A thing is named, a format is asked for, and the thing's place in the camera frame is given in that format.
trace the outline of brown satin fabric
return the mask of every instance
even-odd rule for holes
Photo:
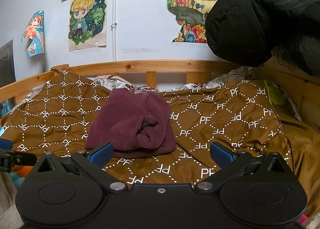
[[[6,130],[1,137],[11,140],[14,150],[32,152],[37,157],[45,151],[69,156],[84,149],[90,125],[109,94],[108,89],[89,79],[62,71],[33,100],[2,119]],[[283,135],[263,81],[234,81],[214,89],[158,95],[172,107],[170,124],[177,149],[146,159],[113,158],[104,169],[124,183],[194,185],[219,170],[209,154],[213,141],[234,151],[246,149],[253,156],[278,151],[292,168],[290,142]],[[318,210],[315,203],[319,175],[312,165],[318,167],[315,149],[319,138],[314,130],[295,120],[285,122],[284,127],[294,154],[301,156],[300,161],[296,157],[294,166],[310,199],[311,214]],[[294,139],[305,133],[310,137],[305,139],[307,144]]]
[[[307,217],[320,212],[320,134],[305,122],[279,114],[285,136],[290,140],[295,175],[306,191]]]

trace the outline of gray door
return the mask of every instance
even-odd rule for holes
[[[0,87],[16,81],[12,40],[0,48]]]

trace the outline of wall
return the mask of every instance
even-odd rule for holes
[[[112,0],[108,0],[107,46],[68,51],[70,0],[0,0],[0,47],[13,40],[16,79],[41,73],[43,66],[81,65],[112,61]],[[44,10],[45,54],[28,57],[27,40],[20,41],[27,23]],[[117,0],[117,60],[221,60],[206,44],[172,43],[180,28],[166,0]]]

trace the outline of metal bolt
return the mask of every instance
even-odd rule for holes
[[[202,190],[209,190],[213,188],[213,185],[210,182],[200,182],[197,186]]]
[[[125,188],[125,184],[123,184],[122,182],[113,182],[110,184],[110,188],[116,191],[122,190]]]
[[[164,188],[159,188],[159,189],[158,189],[158,192],[161,193],[161,194],[163,194],[163,193],[165,192],[165,189],[164,189]]]

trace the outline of maroon sweatshirt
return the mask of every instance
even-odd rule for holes
[[[113,89],[92,123],[86,149],[111,142],[114,157],[149,158],[172,152],[176,141],[169,123],[171,106],[159,95]]]

